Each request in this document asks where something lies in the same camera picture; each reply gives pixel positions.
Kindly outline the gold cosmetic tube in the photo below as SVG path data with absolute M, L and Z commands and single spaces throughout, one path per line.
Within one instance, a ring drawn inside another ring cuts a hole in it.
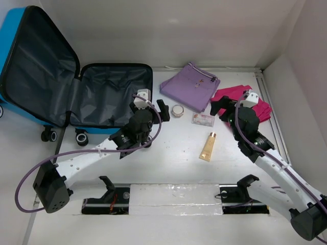
M 216 133 L 211 132 L 206 140 L 206 143 L 205 143 L 200 155 L 199 155 L 199 159 L 210 162 L 215 140 L 216 140 Z

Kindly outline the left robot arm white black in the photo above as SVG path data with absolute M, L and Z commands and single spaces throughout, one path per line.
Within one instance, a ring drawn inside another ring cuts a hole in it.
M 156 109 L 149 101 L 136 97 L 130 104 L 133 116 L 116 133 L 89 150 L 72 151 L 72 158 L 40 164 L 33 188 L 44 210 L 54 213 L 73 199 L 96 199 L 112 203 L 117 199 L 116 187 L 102 173 L 101 164 L 110 154 L 124 158 L 142 148 L 148 148 L 155 137 L 150 136 L 154 124 L 170 120 L 169 106 L 157 100 Z

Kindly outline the clear plastic packet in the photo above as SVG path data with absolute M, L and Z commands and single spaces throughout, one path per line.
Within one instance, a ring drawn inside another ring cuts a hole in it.
M 213 127 L 215 122 L 215 117 L 211 115 L 201 114 L 201 113 L 193 113 L 192 123 L 207 127 Z

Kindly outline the purple shirt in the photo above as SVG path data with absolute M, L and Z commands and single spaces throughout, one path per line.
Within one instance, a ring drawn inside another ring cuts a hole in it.
M 188 63 L 174 77 L 162 82 L 161 94 L 195 112 L 203 112 L 220 84 L 216 75 Z

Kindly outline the round cream jar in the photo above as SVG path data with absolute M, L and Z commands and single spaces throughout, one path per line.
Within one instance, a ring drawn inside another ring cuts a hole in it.
M 184 107 L 182 105 L 174 105 L 171 113 L 175 118 L 181 118 L 184 115 Z

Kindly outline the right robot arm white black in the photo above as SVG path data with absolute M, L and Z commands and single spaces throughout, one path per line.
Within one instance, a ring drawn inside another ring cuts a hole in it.
M 224 111 L 219 118 L 230 126 L 240 151 L 281 188 L 278 191 L 247 175 L 237 182 L 236 195 L 242 201 L 256 200 L 271 207 L 303 239 L 318 239 L 326 230 L 326 195 L 305 181 L 259 132 L 260 120 L 253 109 L 258 102 L 256 93 L 246 92 L 238 100 L 224 95 L 211 103 L 211 115 Z

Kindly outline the pink cloth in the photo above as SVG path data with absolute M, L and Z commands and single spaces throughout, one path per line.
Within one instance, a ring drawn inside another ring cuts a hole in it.
M 238 100 L 245 90 L 250 89 L 252 88 L 249 85 L 238 85 L 234 87 L 218 89 L 215 95 L 211 98 L 211 102 L 217 102 L 224 95 L 228 96 L 232 100 Z M 263 100 L 259 99 L 258 104 L 253 107 L 253 110 L 255 111 L 261 123 L 270 119 L 272 108 Z

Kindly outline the blue kids suitcase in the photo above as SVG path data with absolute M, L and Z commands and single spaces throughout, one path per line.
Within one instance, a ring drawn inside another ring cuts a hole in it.
M 89 134 L 113 134 L 132 116 L 134 95 L 152 89 L 153 71 L 146 64 L 81 66 L 40 7 L 7 12 L 1 25 L 1 109 L 42 125 L 42 141 L 55 141 L 55 128 L 68 126 L 80 146 L 88 144 Z

